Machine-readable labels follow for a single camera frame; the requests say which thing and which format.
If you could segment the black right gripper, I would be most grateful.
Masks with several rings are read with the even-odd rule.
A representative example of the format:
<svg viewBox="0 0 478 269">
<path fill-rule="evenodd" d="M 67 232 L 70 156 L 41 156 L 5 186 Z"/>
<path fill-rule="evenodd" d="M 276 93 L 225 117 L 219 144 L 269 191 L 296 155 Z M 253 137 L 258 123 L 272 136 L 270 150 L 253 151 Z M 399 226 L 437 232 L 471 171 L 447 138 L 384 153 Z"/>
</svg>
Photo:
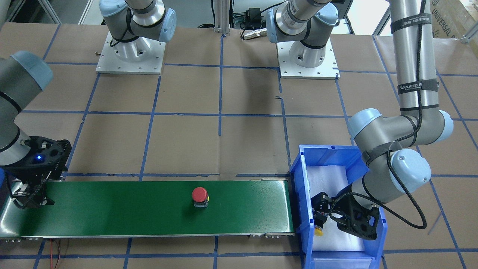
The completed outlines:
<svg viewBox="0 0 478 269">
<path fill-rule="evenodd" d="M 67 160 L 72 150 L 69 140 L 52 140 L 32 136 L 24 143 L 30 150 L 21 160 L 4 166 L 4 170 L 21 182 L 14 186 L 13 203 L 15 206 L 40 208 L 54 205 L 46 194 L 44 180 L 57 180 L 67 171 Z"/>
</svg>

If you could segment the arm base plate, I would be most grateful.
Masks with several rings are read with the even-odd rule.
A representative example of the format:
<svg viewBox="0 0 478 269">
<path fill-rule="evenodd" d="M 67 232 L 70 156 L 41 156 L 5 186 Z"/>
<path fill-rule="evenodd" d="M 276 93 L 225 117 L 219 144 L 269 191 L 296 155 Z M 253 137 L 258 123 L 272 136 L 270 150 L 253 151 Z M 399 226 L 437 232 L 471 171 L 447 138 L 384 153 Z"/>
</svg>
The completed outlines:
<svg viewBox="0 0 478 269">
<path fill-rule="evenodd" d="M 300 41 L 276 44 L 282 78 L 334 80 L 341 77 L 331 41 L 319 49 Z"/>
<path fill-rule="evenodd" d="M 96 72 L 104 74 L 160 75 L 166 43 L 139 37 L 130 43 L 115 43 L 108 33 L 97 63 Z"/>
</svg>

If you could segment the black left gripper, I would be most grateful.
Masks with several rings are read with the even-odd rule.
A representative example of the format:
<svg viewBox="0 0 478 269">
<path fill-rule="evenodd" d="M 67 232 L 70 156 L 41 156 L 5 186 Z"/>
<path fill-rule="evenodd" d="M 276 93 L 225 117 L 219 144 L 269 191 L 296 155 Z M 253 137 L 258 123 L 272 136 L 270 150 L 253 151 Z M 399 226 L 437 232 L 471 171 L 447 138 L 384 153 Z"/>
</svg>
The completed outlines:
<svg viewBox="0 0 478 269">
<path fill-rule="evenodd" d="M 371 200 L 355 192 L 345 192 L 333 198 L 325 192 L 316 194 L 313 197 L 315 228 L 324 228 L 330 213 L 330 218 L 337 222 L 339 230 L 363 240 L 376 240 L 379 208 L 367 209 L 356 201 L 355 196 Z"/>
</svg>

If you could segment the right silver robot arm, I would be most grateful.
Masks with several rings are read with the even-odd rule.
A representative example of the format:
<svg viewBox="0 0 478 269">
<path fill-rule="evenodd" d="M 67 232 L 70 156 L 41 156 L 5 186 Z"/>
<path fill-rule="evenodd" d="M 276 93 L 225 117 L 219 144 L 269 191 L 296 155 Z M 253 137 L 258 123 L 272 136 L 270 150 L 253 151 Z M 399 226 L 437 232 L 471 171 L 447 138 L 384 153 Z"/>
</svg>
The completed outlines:
<svg viewBox="0 0 478 269">
<path fill-rule="evenodd" d="M 161 0 L 101 0 L 99 9 L 109 29 L 97 72 L 159 74 L 165 44 L 174 36 L 177 14 Z M 12 202 L 19 209 L 53 205 L 47 183 L 67 171 L 68 140 L 28 136 L 14 119 L 52 81 L 48 64 L 29 51 L 1 59 L 0 164 Z M 12 191 L 8 175 L 22 182 Z"/>
</svg>

